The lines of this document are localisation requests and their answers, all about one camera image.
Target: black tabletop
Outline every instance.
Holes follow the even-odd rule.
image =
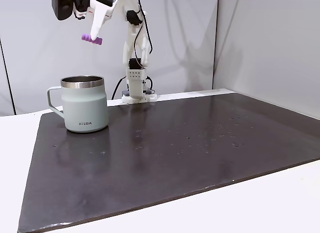
[[[320,121],[237,93],[108,108],[108,128],[41,117],[18,232],[95,221],[320,158]]]

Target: light green mug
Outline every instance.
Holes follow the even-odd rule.
[[[63,113],[51,104],[50,91],[62,90]],[[47,90],[49,108],[64,119],[65,127],[76,133],[99,131],[108,125],[105,80],[101,76],[63,78],[61,86]]]

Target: mug handle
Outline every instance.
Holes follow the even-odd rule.
[[[64,114],[59,111],[57,108],[55,108],[52,104],[51,104],[51,98],[50,98],[50,91],[52,90],[60,90],[61,89],[61,86],[54,86],[54,87],[51,87],[49,88],[47,91],[46,91],[46,94],[47,94],[47,97],[48,97],[48,104],[49,104],[49,108],[54,112],[54,113],[57,113],[60,117],[62,117],[63,119],[65,118],[64,117]]]

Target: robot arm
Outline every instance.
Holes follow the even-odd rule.
[[[149,63],[151,42],[149,39],[145,11],[140,0],[119,0],[123,3],[124,19],[128,21],[128,36],[123,48],[123,64],[126,68],[128,92],[122,97],[124,103],[141,103],[157,100],[157,95],[146,87],[148,79],[146,67]],[[118,0],[52,0],[52,7],[58,20],[69,18],[72,13],[78,20],[93,14],[90,34],[83,34],[82,40],[101,45],[99,32],[102,25],[111,19]],[[138,58],[136,48],[140,49]]]
[[[52,8],[58,20],[69,18],[72,13],[78,20],[85,19],[87,12],[93,14],[90,35],[84,34],[82,39],[95,44],[102,44],[97,39],[101,26],[112,18],[118,0],[52,0]]]

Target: purple object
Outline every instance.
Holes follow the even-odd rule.
[[[91,42],[93,44],[97,44],[100,46],[102,45],[102,38],[97,37],[95,40],[92,40],[91,35],[89,35],[89,34],[82,34],[81,39],[86,42]]]

